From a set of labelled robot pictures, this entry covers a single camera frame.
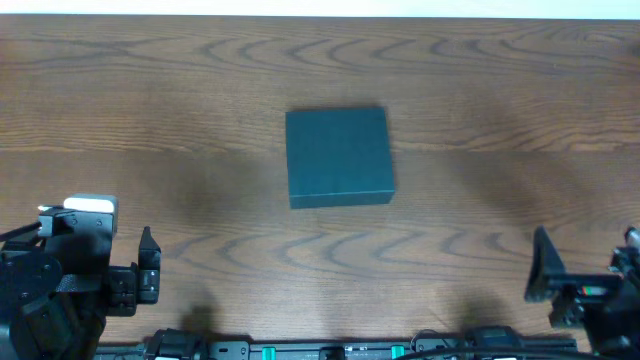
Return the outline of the black gift box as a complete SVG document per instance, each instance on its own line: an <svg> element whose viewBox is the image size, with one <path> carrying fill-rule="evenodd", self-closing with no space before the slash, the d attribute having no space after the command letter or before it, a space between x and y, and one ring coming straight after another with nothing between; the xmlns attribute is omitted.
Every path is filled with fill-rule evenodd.
<svg viewBox="0 0 640 360"><path fill-rule="evenodd" d="M292 209L391 202L395 180L384 108L291 111L285 137Z"/></svg>

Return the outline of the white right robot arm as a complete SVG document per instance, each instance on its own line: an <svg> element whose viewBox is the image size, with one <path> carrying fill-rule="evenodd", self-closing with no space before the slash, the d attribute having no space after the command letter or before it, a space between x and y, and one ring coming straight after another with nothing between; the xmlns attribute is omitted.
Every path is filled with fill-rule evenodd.
<svg viewBox="0 0 640 360"><path fill-rule="evenodd" d="M566 271L547 230L533 235L533 258L524 299L550 301L554 328L582 328L594 354L613 359L639 357L639 229L630 227L625 244L613 250L610 273Z"/></svg>

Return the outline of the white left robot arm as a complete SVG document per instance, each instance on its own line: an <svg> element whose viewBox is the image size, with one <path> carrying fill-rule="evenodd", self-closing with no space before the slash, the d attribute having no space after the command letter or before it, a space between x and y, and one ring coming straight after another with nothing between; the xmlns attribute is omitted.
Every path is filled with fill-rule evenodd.
<svg viewBox="0 0 640 360"><path fill-rule="evenodd" d="M157 303L161 249L150 228L128 266L111 264L112 237L99 225L41 222L2 235L2 358L90 359L107 318Z"/></svg>

